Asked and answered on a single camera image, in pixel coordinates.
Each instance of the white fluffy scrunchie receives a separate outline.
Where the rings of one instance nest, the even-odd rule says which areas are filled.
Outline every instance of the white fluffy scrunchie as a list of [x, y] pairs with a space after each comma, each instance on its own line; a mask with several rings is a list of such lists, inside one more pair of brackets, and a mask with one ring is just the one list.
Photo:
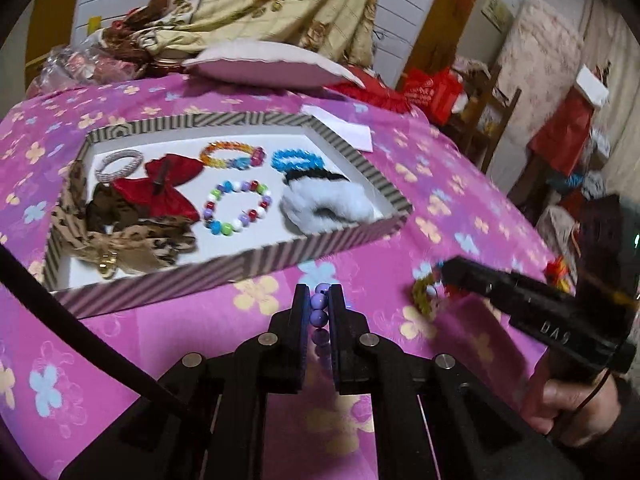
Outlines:
[[374, 220], [373, 204], [359, 184], [305, 176], [291, 180], [282, 209], [304, 234], [333, 231], [345, 224]]

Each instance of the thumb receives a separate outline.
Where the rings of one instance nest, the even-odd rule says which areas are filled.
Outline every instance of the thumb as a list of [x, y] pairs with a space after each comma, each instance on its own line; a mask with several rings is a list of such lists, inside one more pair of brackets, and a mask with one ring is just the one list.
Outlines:
[[548, 408], [572, 412], [589, 397], [592, 390], [592, 386], [549, 380], [542, 393], [542, 403]]

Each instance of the black cable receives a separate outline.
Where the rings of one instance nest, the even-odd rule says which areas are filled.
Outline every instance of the black cable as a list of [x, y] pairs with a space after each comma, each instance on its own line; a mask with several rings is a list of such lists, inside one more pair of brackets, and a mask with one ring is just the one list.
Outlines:
[[589, 402], [591, 402], [593, 397], [595, 397], [600, 392], [600, 390], [602, 389], [604, 384], [609, 379], [610, 375], [611, 375], [611, 370], [607, 369], [607, 371], [602, 376], [602, 378], [601, 378], [600, 382], [598, 383], [598, 385], [587, 396], [587, 398], [584, 399], [583, 402], [580, 403], [580, 406], [578, 406], [572, 412], [564, 412], [562, 415], [560, 415], [558, 417], [558, 419], [556, 420], [556, 423], [554, 424], [553, 428], [551, 429], [551, 431], [549, 431], [549, 433], [546, 436], [546, 438], [548, 440], [554, 441], [554, 440], [559, 440], [560, 439], [560, 437], [564, 434], [564, 432], [569, 428], [571, 423], [574, 421], [574, 419], [578, 415], [578, 413], [580, 413], [584, 409], [584, 407]]
[[0, 282], [40, 322], [95, 367], [180, 420], [208, 431], [186, 404], [80, 323], [1, 244]]

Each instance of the silver bracelet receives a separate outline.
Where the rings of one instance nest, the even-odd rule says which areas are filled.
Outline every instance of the silver bracelet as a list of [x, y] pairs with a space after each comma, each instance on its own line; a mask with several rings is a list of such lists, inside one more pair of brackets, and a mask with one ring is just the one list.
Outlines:
[[[113, 173], [103, 173], [104, 168], [106, 168], [109, 164], [116, 160], [120, 160], [121, 158], [127, 158], [128, 156], [132, 156], [133, 160], [127, 164], [124, 168], [118, 171], [114, 171]], [[122, 150], [120, 152], [110, 153], [105, 156], [103, 160], [100, 161], [98, 167], [95, 168], [95, 177], [98, 182], [103, 184], [108, 184], [109, 182], [116, 180], [117, 178], [123, 178], [125, 176], [129, 176], [131, 173], [137, 170], [137, 168], [142, 164], [144, 157], [142, 153], [137, 150]]]

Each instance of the purple bedspread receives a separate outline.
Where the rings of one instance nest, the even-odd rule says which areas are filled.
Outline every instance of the purple bedspread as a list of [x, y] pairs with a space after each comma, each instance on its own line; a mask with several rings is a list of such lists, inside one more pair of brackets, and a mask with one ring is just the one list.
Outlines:
[[[417, 112], [400, 116], [324, 92], [256, 91], [171, 75], [75, 89], [14, 107], [0, 125], [0, 241], [36, 276], [63, 175], [91, 129], [203, 111], [278, 110], [315, 104], [368, 124], [370, 160], [414, 204], [399, 234], [254, 280], [85, 320], [118, 352], [158, 377], [184, 354], [233, 351], [288, 308], [295, 285], [340, 282], [373, 332], [421, 356], [448, 352], [516, 406], [543, 347], [512, 330], [478, 298], [421, 316], [407, 295], [415, 278], [455, 254], [541, 278], [550, 253], [510, 203]], [[44, 476], [62, 469], [136, 395], [71, 351], [0, 290], [0, 413]], [[377, 478], [370, 400], [338, 397], [310, 351], [297, 397], [271, 396], [264, 478]]]

